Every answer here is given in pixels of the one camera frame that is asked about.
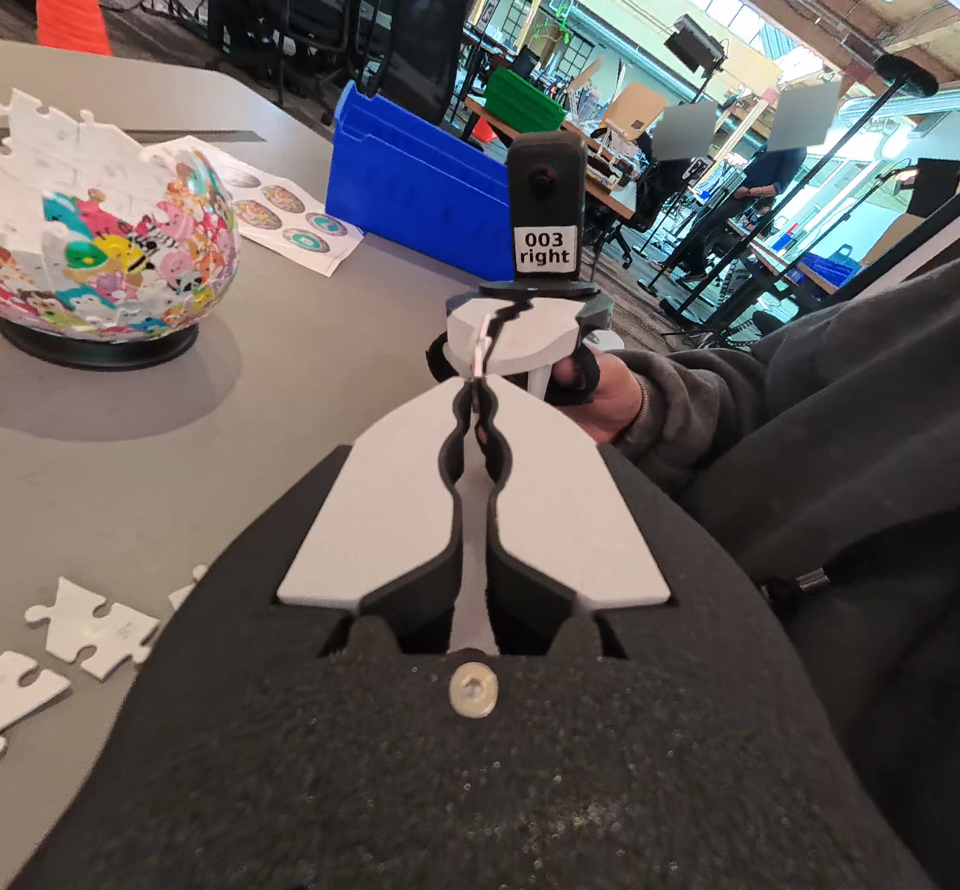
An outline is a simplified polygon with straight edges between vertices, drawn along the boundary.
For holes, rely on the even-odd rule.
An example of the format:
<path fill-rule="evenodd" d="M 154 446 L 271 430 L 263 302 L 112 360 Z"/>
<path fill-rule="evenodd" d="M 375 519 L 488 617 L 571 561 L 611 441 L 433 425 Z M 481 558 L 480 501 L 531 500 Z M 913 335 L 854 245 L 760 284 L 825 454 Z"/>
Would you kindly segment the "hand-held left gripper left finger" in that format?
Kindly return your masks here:
<path fill-rule="evenodd" d="M 449 621 L 462 583 L 471 385 L 438 383 L 346 452 L 276 592 L 287 606 L 378 617 L 400 642 Z"/>

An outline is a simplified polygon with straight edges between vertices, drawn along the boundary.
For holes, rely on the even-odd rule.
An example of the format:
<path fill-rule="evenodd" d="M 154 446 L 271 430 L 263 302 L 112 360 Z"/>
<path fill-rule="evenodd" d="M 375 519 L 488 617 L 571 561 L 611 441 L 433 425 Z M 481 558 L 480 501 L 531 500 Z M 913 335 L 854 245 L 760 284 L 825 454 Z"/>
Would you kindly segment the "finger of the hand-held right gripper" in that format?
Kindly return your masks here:
<path fill-rule="evenodd" d="M 474 342 L 477 332 L 485 327 L 491 338 L 486 359 L 486 374 L 517 377 L 521 373 L 521 356 L 516 333 L 509 330 L 521 314 L 521 303 L 515 299 L 493 296 L 451 296 L 445 304 L 446 338 L 444 359 L 452 374 L 469 380 Z"/>
<path fill-rule="evenodd" d="M 576 349 L 581 309 L 559 297 L 494 300 L 481 320 L 481 377 L 525 375 L 527 392 L 544 401 L 554 365 Z"/>

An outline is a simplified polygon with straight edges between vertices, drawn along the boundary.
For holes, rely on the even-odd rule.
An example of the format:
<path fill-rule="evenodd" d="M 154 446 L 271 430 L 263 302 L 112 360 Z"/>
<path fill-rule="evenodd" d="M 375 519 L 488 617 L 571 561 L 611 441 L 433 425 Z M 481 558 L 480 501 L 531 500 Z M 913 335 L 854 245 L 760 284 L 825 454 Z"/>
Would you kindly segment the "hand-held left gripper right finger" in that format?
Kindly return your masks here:
<path fill-rule="evenodd" d="M 502 377 L 484 379 L 487 598 L 548 647 L 576 616 L 660 607 L 672 594 L 606 453 Z"/>

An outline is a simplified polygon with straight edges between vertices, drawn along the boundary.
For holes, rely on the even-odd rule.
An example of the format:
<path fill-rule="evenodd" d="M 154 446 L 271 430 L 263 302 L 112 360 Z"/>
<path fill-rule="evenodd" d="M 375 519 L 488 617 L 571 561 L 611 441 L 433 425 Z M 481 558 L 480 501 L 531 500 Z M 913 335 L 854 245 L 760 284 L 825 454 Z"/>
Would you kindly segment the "single white puzzle piece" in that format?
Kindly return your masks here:
<path fill-rule="evenodd" d="M 492 338 L 489 330 L 485 326 L 481 327 L 477 332 L 476 340 L 473 344 L 468 378 L 473 432 L 482 452 L 486 452 L 488 438 L 483 422 L 481 390 L 486 376 L 486 365 L 491 344 Z"/>

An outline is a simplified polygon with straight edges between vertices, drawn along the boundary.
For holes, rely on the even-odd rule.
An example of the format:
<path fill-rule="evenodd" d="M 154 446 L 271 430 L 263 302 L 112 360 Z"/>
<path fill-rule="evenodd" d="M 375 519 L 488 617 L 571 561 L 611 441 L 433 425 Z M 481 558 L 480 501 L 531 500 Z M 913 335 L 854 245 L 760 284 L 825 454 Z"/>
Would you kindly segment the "colourful puzzle ball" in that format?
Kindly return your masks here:
<path fill-rule="evenodd" d="M 241 234 L 192 138 L 150 147 L 18 89 L 2 116 L 1 316 L 84 343 L 160 340 L 227 293 Z"/>

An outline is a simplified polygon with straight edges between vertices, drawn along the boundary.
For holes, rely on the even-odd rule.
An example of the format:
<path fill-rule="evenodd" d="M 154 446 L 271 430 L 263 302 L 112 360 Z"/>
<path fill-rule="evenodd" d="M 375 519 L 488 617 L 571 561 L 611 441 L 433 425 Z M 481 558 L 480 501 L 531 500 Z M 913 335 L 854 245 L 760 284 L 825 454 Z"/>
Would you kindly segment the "white puzzle leaflet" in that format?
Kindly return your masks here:
<path fill-rule="evenodd" d="M 287 260 L 331 277 L 362 243 L 359 227 L 331 216 L 293 181 L 266 173 L 194 136 L 152 144 L 146 152 L 174 158 L 197 151 L 225 186 L 241 236 Z"/>

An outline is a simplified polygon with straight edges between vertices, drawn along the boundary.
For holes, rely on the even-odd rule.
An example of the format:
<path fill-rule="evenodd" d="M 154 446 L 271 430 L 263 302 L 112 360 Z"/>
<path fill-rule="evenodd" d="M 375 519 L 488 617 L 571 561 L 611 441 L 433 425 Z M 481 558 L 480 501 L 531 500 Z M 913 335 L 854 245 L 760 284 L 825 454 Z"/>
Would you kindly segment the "row of white puzzle pieces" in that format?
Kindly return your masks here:
<path fill-rule="evenodd" d="M 143 665 L 152 651 L 150 640 L 162 625 L 161 620 L 119 602 L 110 603 L 66 577 L 57 580 L 54 602 L 27 608 L 24 620 L 46 626 L 45 653 L 60 663 L 76 664 L 82 653 L 90 651 L 80 669 L 99 683 L 126 663 Z M 3 651 L 1 754 L 8 750 L 10 728 L 65 700 L 71 689 L 71 680 L 63 674 L 41 667 L 30 656 Z"/>

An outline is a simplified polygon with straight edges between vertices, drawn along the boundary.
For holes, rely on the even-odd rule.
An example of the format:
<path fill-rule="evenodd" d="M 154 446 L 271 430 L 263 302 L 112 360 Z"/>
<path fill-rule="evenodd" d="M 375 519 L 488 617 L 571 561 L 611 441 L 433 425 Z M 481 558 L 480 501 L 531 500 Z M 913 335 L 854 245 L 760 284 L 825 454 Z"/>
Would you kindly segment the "black ball stand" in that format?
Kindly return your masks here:
<path fill-rule="evenodd" d="M 157 339 L 110 343 L 44 333 L 2 318 L 1 334 L 22 353 L 45 363 L 89 372 L 118 373 L 150 369 L 183 356 L 197 343 L 200 328 L 192 325 Z"/>

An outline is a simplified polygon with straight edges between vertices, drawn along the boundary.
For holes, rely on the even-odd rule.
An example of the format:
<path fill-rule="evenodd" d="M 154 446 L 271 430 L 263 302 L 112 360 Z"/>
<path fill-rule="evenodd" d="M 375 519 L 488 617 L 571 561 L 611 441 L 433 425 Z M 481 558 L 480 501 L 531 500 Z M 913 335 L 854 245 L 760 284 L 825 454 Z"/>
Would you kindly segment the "person's right hand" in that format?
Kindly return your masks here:
<path fill-rule="evenodd" d="M 631 427 L 643 408 L 642 386 L 616 355 L 591 349 L 599 379 L 591 401 L 558 407 L 597 444 L 612 444 Z"/>

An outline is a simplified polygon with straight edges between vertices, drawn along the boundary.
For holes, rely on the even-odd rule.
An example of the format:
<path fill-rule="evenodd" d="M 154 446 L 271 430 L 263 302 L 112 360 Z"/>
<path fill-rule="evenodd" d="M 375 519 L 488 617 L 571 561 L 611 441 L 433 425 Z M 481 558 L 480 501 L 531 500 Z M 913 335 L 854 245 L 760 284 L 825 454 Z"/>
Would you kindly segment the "green plastic bin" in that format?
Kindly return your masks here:
<path fill-rule="evenodd" d="M 485 110 L 520 134 L 558 131 L 564 107 L 515 71 L 498 67 L 486 83 Z"/>

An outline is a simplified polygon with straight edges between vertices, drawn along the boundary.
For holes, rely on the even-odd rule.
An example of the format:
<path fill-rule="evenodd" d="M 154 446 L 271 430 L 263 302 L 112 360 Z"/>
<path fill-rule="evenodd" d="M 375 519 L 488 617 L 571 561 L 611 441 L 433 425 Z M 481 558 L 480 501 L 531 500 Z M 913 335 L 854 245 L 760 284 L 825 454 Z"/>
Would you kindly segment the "blue plastic bin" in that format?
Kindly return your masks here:
<path fill-rule="evenodd" d="M 483 281 L 514 278 L 503 163 L 352 80 L 334 123 L 329 215 Z"/>

